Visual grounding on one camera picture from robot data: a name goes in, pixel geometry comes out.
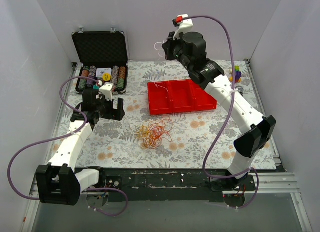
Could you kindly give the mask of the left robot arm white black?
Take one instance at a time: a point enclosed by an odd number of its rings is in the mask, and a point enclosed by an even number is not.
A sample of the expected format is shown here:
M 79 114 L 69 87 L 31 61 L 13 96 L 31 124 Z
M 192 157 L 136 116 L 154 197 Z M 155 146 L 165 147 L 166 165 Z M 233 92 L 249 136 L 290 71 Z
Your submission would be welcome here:
M 114 108 L 114 84 L 106 83 L 99 89 L 85 89 L 82 102 L 75 107 L 68 133 L 55 155 L 46 165 L 39 165 L 35 177 L 39 199 L 44 204 L 74 206 L 81 192 L 92 188 L 101 192 L 106 179 L 96 168 L 76 172 L 76 162 L 86 140 L 100 119 L 121 121 L 125 116 L 123 99 L 118 98 Z

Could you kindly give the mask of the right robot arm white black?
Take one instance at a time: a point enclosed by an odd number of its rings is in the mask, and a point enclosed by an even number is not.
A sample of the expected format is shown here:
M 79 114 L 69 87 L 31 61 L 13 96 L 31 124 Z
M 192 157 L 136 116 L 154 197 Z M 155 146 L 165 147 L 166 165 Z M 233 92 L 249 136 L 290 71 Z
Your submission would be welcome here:
M 241 135 L 233 143 L 236 153 L 231 165 L 224 176 L 211 176 L 237 191 L 245 184 L 256 154 L 270 140 L 277 121 L 273 116 L 266 117 L 257 111 L 236 91 L 224 70 L 207 58 L 206 46 L 203 35 L 198 32 L 170 32 L 162 48 L 166 60 L 180 62 L 189 78 L 216 99 L 228 112 L 227 119 L 233 119 L 238 126 Z

